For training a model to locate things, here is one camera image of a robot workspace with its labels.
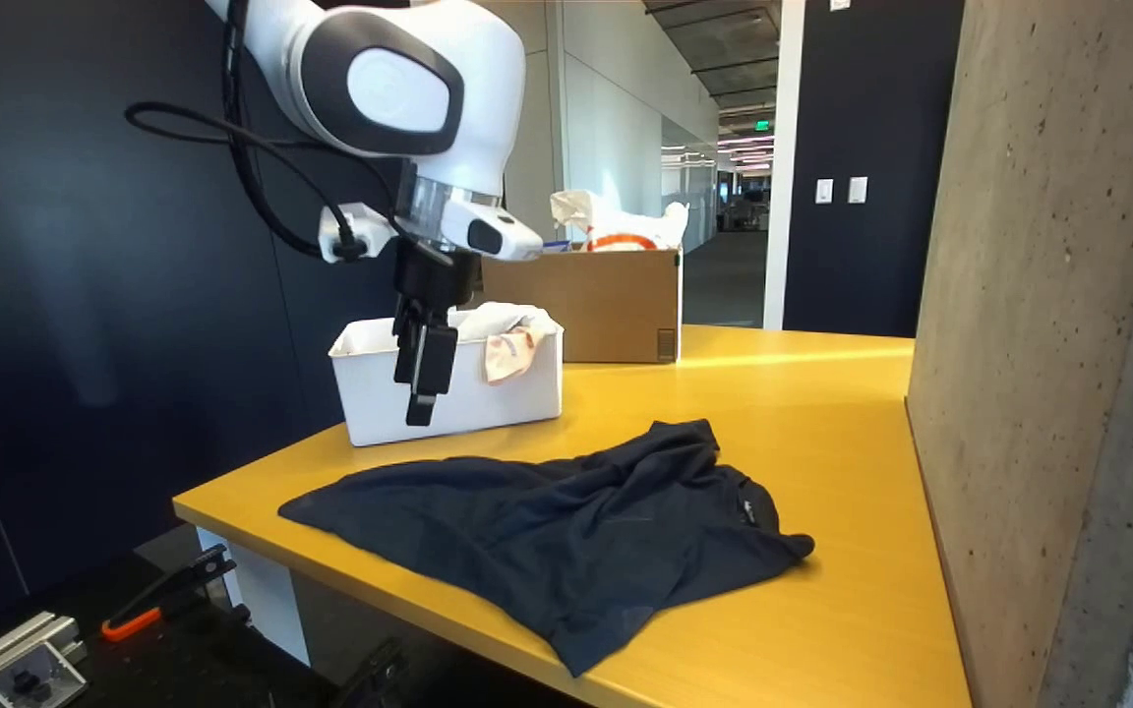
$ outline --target white box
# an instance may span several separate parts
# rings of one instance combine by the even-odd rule
[[[508,331],[508,319],[478,319],[503,303],[482,303],[477,313],[452,313],[456,327],[456,358],[448,394],[437,398],[428,427],[405,427],[407,385],[394,383],[398,365],[398,334],[394,319],[357,319],[343,327],[330,345],[330,365],[339,383],[339,400],[347,416],[351,446],[384,446],[384,442],[411,442],[411,437],[448,437],[468,431],[500,431],[523,420],[545,420],[562,415],[562,327],[544,319],[544,340],[534,345],[529,372],[487,383],[482,378],[482,349],[490,331]]]

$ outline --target black fabric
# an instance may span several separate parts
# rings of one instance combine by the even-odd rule
[[[656,609],[810,556],[810,537],[784,537],[769,496],[717,452],[709,420],[656,420],[576,462],[452,458],[357,471],[283,517],[503,605],[586,673]]]

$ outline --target yellow table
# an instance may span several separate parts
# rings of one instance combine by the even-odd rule
[[[957,708],[966,686],[906,420],[909,362],[906,340],[688,327],[676,365],[565,365],[559,420],[384,449],[327,431],[176,496],[176,517],[272,587],[250,592],[250,615],[287,644],[292,575],[306,575],[586,706]],[[276,517],[374,465],[576,458],[684,416],[709,416],[718,462],[753,476],[819,551],[773,584],[664,609],[583,682],[482,600]]]

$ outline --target plywood wall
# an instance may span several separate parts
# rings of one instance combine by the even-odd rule
[[[966,0],[913,372],[978,706],[1133,643],[1133,3]]]

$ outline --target dark wall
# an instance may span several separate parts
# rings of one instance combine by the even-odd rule
[[[171,524],[176,490],[339,420],[322,349],[394,306],[384,260],[277,250],[222,150],[121,122],[216,112],[216,61],[201,0],[0,0],[0,511],[36,600]],[[304,191],[266,191],[311,234]],[[16,596],[0,563],[0,615]]]
[[[937,197],[959,0],[852,0],[805,7],[798,213],[785,319],[913,319]],[[873,175],[873,204],[841,183]],[[837,204],[815,209],[815,183]]]

